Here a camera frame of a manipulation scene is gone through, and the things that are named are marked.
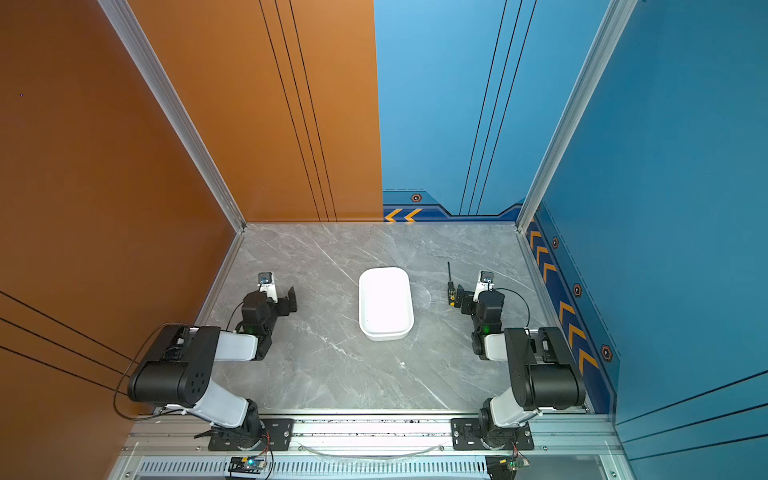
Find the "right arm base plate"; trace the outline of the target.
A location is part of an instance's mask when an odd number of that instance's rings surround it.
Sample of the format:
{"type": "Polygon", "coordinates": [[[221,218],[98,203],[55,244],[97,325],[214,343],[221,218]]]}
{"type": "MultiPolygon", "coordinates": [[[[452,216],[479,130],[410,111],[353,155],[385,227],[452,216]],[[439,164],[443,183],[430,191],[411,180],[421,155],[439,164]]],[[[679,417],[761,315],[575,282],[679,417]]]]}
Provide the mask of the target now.
{"type": "Polygon", "coordinates": [[[533,434],[528,425],[514,428],[483,427],[478,418],[452,418],[450,420],[453,448],[471,450],[518,450],[535,449],[533,434]]]}

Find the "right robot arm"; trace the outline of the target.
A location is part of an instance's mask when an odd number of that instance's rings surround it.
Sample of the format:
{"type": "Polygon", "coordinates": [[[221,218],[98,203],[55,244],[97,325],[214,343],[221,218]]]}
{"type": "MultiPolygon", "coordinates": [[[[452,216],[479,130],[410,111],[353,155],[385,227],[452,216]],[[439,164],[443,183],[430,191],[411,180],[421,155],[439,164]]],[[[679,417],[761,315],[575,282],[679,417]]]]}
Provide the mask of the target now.
{"type": "Polygon", "coordinates": [[[448,289],[450,306],[472,320],[473,353],[484,361],[507,366],[509,387],[488,398],[477,423],[455,433],[457,447],[481,445],[489,450],[531,450],[529,423],[547,411],[582,406],[587,397],[583,376],[570,347],[557,327],[505,327],[505,289],[474,292],[461,286],[448,289]]]}

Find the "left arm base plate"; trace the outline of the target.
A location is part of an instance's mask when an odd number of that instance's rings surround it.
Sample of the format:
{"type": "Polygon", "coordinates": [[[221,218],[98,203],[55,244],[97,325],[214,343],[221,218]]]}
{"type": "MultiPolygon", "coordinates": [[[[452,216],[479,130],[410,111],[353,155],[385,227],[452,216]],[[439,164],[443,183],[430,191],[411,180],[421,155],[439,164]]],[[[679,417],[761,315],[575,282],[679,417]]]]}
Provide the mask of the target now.
{"type": "Polygon", "coordinates": [[[213,427],[204,435],[209,439],[208,450],[214,452],[270,452],[287,451],[293,436],[291,418],[261,419],[253,429],[213,427]]]}

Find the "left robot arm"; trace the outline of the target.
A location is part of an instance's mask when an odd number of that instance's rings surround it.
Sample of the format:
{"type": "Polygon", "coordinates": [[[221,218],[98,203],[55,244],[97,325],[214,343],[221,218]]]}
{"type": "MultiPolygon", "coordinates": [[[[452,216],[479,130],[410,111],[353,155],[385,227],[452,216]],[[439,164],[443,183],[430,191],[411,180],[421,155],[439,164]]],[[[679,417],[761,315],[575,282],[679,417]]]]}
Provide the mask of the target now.
{"type": "Polygon", "coordinates": [[[257,403],[212,379],[217,362],[262,361],[272,346],[277,320],[298,310],[293,288],[283,297],[262,286],[244,297],[242,320],[233,331],[218,326],[163,326],[131,374],[127,396],[205,421],[199,438],[211,451],[285,451],[293,421],[261,418],[257,403]]]}

